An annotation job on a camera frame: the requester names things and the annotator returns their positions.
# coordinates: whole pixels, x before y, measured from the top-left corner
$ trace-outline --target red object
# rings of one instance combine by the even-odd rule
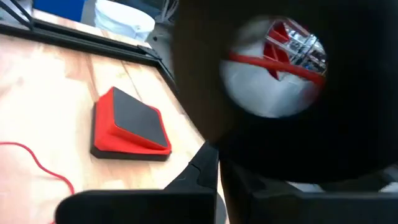
[[[278,22],[274,24],[274,26],[269,31],[268,36],[283,44],[289,41],[289,35],[286,32],[283,22]]]
[[[282,62],[278,62],[278,61],[267,59],[267,58],[258,58],[258,57],[251,57],[251,56],[245,56],[245,55],[238,55],[235,53],[229,53],[228,59],[235,61],[235,62],[241,62],[241,63],[250,64],[250,65],[260,66],[260,67],[263,67],[266,69],[274,69],[277,71],[289,72],[298,77],[302,77],[307,80],[310,80],[311,82],[314,82],[318,86],[323,86],[323,84],[325,83],[324,77],[321,76],[320,74],[318,74],[317,72],[309,71],[305,68],[302,68],[302,67],[299,67],[296,65],[282,63]]]
[[[96,104],[95,147],[100,151],[169,155],[171,153],[171,143],[166,135],[160,111],[150,106],[159,115],[161,128],[167,141],[166,146],[145,139],[116,125],[113,89],[114,87],[103,95]]]
[[[264,58],[269,60],[275,60],[282,63],[290,63],[289,56],[287,53],[276,47],[275,45],[266,42],[264,45]],[[275,69],[268,69],[268,72],[271,76],[273,76],[276,80],[279,80],[277,70]]]
[[[24,144],[18,143],[18,142],[0,142],[0,146],[1,145],[12,145],[12,146],[19,146],[24,148],[26,151],[28,151],[30,153],[30,155],[33,157],[33,160],[35,161],[36,165],[42,169],[44,172],[53,175],[56,178],[61,179],[62,181],[64,181],[68,187],[69,187],[69,191],[70,194],[75,194],[75,188],[73,187],[72,183],[64,176],[56,174],[54,172],[49,171],[48,169],[46,169],[37,159],[36,155],[33,153],[33,151],[31,149],[29,149],[29,147],[25,146]]]

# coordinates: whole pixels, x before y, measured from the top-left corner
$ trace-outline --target black plastic part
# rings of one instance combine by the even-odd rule
[[[398,1],[202,0],[180,1],[178,8],[172,44],[178,100],[220,159],[308,183],[357,178],[398,161]],[[268,15],[308,27],[328,56],[317,100],[277,119],[237,105],[220,69],[235,32]]]
[[[102,151],[95,147],[95,114],[96,104],[93,106],[93,118],[91,122],[90,153],[98,159],[123,159],[123,160],[143,160],[143,161],[166,161],[169,155],[148,155],[133,154],[113,151]]]
[[[21,13],[26,16],[29,22],[32,20],[32,16],[16,0],[10,0],[10,2],[12,2],[15,7],[17,7],[21,11]]]
[[[159,114],[154,109],[118,88],[113,88],[113,108],[116,126],[167,147]]]
[[[26,21],[24,18],[19,16],[18,13],[14,12],[6,3],[0,1],[0,8],[3,8],[8,14],[10,14],[14,19],[16,19],[22,25],[29,27],[29,28],[31,27],[31,24],[29,21]]]
[[[214,223],[218,167],[209,164],[216,164],[218,156],[216,150],[208,144],[202,146],[198,153],[205,160],[191,162],[165,190],[93,190],[78,193],[66,198],[57,207],[55,222]],[[202,176],[215,179],[207,179],[201,185],[198,180],[203,179]]]
[[[374,192],[305,193],[221,161],[231,224],[398,223],[398,195]]]
[[[141,45],[137,46],[139,49],[143,50],[145,53],[149,54],[150,56],[157,58],[157,59],[162,59],[159,54],[154,50],[154,49],[150,49],[148,47],[144,47]]]
[[[218,151],[205,142],[187,168],[169,183],[165,190],[179,188],[217,190],[218,173],[210,172],[211,170],[218,170]]]

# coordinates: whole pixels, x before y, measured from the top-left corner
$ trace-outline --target red plastic part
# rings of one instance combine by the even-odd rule
[[[289,56],[284,50],[268,42],[266,42],[264,45],[264,58],[265,60],[275,60],[287,64],[290,63]],[[279,80],[277,70],[269,68],[268,72],[276,80]]]
[[[165,132],[162,115],[156,108],[151,107],[159,115],[161,127],[166,138],[167,147],[144,139],[116,126],[113,112],[113,88],[103,95],[96,104],[96,126],[94,145],[101,151],[126,152],[134,154],[168,155],[171,153],[171,143]]]
[[[289,35],[286,32],[283,22],[274,24],[272,29],[269,31],[268,36],[283,44],[289,41]]]
[[[251,57],[251,56],[245,56],[245,55],[238,55],[235,53],[229,53],[228,59],[231,61],[234,61],[234,62],[241,62],[241,63],[250,64],[250,65],[256,65],[256,66],[263,67],[266,69],[274,69],[277,71],[289,72],[298,77],[302,77],[307,80],[310,80],[311,82],[314,82],[318,86],[323,86],[323,84],[325,83],[324,77],[321,76],[317,72],[309,71],[305,68],[302,68],[302,67],[299,67],[296,65],[278,62],[276,60],[270,60],[270,59],[259,58],[259,57]]]

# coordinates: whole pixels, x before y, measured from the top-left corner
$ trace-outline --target black top surface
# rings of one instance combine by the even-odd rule
[[[114,122],[120,128],[167,147],[156,110],[127,93],[113,88]]]

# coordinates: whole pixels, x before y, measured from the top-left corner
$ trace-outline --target blue container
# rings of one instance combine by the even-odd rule
[[[35,0],[33,8],[80,22],[85,0]]]

